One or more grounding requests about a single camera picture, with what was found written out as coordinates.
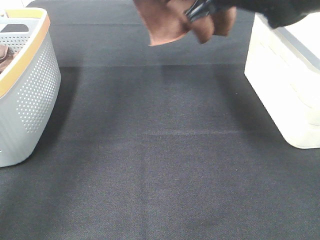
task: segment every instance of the white plastic basket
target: white plastic basket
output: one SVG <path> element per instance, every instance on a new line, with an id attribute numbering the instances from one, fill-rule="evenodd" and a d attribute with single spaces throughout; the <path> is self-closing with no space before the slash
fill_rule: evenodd
<path id="1" fill-rule="evenodd" d="M 61 75 L 41 8 L 7 9 L 0 24 L 20 24 L 26 32 L 0 32 L 0 44 L 19 52 L 0 74 L 0 167 L 24 161 L 49 120 Z"/>
<path id="2" fill-rule="evenodd" d="M 311 19 L 319 17 L 314 14 L 278 29 L 256 14 L 245 66 L 282 136 L 300 149 L 320 148 L 320 34 L 313 30 Z M 295 26 L 297 33 L 289 31 Z"/>

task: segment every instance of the dark gray carpet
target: dark gray carpet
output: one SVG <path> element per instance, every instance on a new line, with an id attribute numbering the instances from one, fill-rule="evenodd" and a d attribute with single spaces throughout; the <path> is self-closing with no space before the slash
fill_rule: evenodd
<path id="1" fill-rule="evenodd" d="M 1 240 L 319 238 L 320 150 L 288 145 L 245 78 L 252 14 L 148 47 L 130 0 L 30 6 L 62 81 L 32 156 L 0 168 Z"/>

